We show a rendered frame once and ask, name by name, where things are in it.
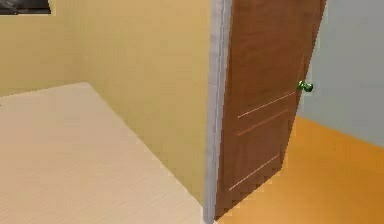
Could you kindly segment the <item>dark framed wall picture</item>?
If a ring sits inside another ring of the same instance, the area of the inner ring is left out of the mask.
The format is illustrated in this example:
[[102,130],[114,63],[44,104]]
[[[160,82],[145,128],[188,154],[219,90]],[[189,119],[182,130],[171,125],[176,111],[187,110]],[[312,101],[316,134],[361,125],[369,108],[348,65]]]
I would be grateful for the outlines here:
[[0,0],[0,15],[50,13],[48,0]]

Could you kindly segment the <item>brown wooden room door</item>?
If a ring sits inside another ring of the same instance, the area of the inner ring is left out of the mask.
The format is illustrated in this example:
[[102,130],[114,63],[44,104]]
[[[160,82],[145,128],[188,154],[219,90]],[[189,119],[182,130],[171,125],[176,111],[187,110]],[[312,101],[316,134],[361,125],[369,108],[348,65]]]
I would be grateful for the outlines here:
[[326,2],[233,0],[215,219],[281,170]]

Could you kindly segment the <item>green round door knob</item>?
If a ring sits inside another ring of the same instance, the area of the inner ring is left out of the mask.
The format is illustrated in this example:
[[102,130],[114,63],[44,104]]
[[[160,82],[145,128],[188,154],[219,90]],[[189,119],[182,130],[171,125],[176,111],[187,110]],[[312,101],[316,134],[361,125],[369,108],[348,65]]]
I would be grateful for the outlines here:
[[300,91],[311,92],[314,88],[312,83],[307,83],[305,81],[299,81],[297,85],[297,89]]

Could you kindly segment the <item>grey door frame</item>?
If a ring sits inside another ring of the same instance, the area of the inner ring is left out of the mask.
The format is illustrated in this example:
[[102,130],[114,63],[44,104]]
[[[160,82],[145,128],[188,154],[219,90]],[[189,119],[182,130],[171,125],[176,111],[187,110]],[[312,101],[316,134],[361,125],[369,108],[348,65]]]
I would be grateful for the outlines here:
[[233,0],[210,0],[210,46],[204,176],[204,224],[215,224],[220,143]]

